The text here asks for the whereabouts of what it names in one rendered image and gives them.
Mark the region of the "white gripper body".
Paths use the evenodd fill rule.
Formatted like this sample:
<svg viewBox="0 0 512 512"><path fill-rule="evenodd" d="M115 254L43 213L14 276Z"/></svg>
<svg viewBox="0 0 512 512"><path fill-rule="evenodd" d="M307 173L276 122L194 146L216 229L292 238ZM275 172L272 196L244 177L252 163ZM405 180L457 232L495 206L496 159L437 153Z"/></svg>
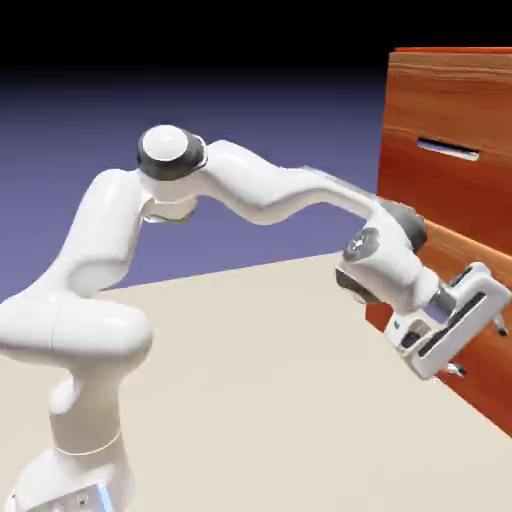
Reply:
<svg viewBox="0 0 512 512"><path fill-rule="evenodd" d="M424 267L400 303L407 315L400 355L419 378L428 380L447 369L511 300L512 291L480 262L467 267L453 286Z"/></svg>

